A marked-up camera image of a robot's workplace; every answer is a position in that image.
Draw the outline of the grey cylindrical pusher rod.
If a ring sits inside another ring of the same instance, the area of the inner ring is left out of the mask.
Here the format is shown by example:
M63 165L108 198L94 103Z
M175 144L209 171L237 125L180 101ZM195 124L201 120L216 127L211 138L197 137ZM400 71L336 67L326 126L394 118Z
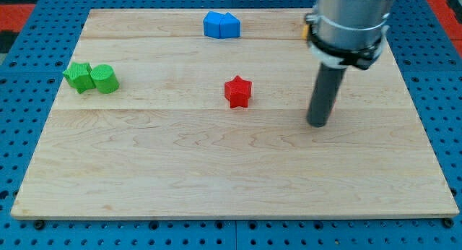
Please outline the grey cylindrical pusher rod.
M335 69L325 64L320 65L306 117L309 125L317 128L326 125L345 71L346 68Z

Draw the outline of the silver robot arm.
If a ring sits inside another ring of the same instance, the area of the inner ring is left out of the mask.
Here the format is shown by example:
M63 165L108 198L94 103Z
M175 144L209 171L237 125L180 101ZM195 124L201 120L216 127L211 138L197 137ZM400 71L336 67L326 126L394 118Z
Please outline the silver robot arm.
M345 71L369 69L380 57L394 0L316 0L305 15L307 44L319 61L307 122L325 126Z

